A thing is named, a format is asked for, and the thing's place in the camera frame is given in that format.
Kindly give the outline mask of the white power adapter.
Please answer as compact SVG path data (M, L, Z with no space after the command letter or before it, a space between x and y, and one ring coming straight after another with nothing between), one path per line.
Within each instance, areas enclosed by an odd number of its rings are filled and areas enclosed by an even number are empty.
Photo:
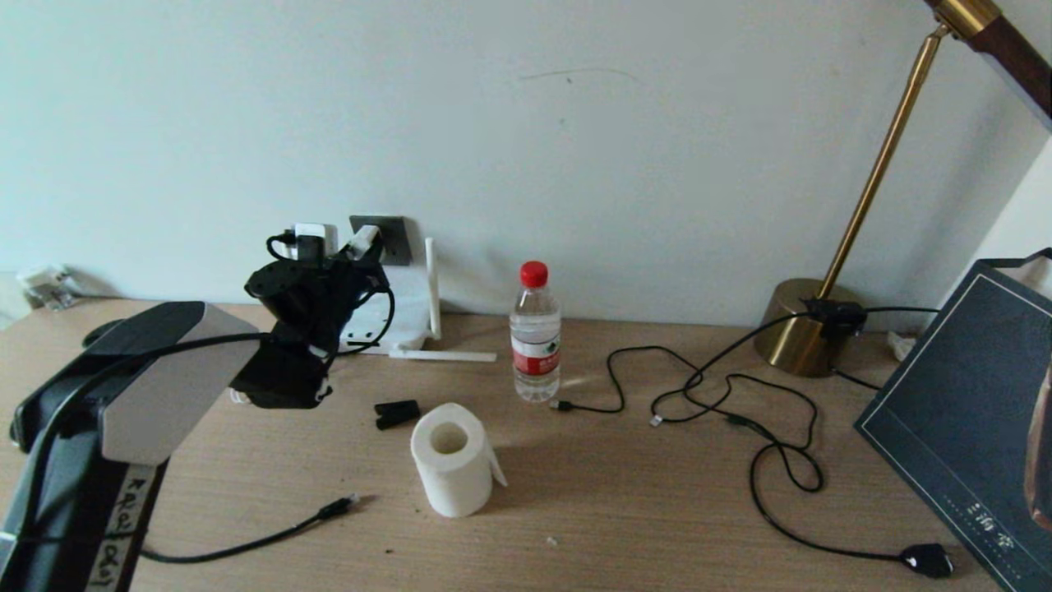
M380 260L384 256L385 244L382 229L375 224L366 224L347 241L344 247L349 260Z

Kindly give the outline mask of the white wifi router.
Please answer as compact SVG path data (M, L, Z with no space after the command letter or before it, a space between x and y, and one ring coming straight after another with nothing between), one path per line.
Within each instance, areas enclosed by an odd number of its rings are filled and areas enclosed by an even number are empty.
M442 340L441 300L437 250L431 237L424 239L423 265L384 266L390 278L394 308L387 295L379 294L358 308L347 322L343 338L352 345L358 338L375 341L360 354L385 355L414 361L462 361L494 363L495 352L431 351L428 342Z

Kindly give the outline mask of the small black clip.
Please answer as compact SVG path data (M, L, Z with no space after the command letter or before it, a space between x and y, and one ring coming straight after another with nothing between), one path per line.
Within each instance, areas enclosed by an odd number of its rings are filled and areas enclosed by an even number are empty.
M380 431L388 428L402 426L421 417L420 407L416 400L400 400L392 402L380 402L373 405L376 413L375 425Z

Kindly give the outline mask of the clear water bottle red cap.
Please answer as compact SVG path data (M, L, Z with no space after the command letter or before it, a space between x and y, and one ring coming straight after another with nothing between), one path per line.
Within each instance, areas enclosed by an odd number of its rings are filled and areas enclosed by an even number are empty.
M560 389L562 307L544 262L524 262L519 282L510 314L515 394L527 402L546 402Z

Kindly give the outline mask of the white toilet paper roll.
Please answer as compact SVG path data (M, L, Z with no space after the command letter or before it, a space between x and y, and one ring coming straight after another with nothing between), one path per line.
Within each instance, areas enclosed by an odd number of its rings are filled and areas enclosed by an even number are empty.
M446 518L477 513L487 505L493 484L508 484L483 423L456 402L418 420L410 450L429 505Z

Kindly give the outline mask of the brass desk lamp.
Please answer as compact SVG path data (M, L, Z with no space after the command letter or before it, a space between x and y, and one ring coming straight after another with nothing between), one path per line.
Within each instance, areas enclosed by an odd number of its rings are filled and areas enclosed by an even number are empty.
M758 356L778 370L796 376L825 377L832 375L832 364L844 352L852 336L845 340L823 340L820 323L807 315L803 300L821 298L856 301L857 295L838 288L837 282L847 259L863 229L865 217L878 195L884 176L909 123L910 117L944 38L950 36L967 48L980 55L1004 81L1014 89L1021 102L1052 134L1052 64L1004 15L996 0L923 0L936 23L920 41L920 48L911 64L878 154L868 173L856 205L849 218L837 251L830 260L821 280L793 278L784 280L770 297L765 317L752 341ZM917 307L865 308L875 313L920 313Z

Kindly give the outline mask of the dark blue paper bag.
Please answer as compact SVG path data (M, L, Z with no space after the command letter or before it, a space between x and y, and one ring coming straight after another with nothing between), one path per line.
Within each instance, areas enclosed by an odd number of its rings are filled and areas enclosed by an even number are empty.
M1052 247L977 260L856 421L1006 592L1052 592L1052 532L1023 498L1050 359Z

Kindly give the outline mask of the grey wall socket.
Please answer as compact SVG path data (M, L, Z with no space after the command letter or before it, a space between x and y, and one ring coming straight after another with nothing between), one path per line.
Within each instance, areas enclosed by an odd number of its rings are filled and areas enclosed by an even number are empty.
M349 223L357 233L364 226L376 226L385 247L384 265L411 266L413 250L404 216L349 216Z

